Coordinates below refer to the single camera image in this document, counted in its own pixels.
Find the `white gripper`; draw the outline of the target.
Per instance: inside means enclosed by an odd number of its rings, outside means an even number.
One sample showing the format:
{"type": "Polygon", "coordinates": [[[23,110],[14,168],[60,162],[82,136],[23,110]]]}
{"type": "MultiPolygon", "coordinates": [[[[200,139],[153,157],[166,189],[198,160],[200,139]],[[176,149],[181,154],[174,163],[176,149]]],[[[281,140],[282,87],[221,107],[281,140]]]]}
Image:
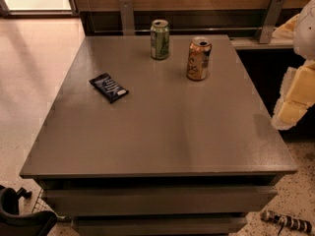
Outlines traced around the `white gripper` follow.
{"type": "Polygon", "coordinates": [[[294,52],[308,59],[298,69],[288,67],[283,76],[272,126],[288,130],[315,104],[315,0],[310,0],[299,15],[276,28],[272,37],[293,39],[294,52]]]}

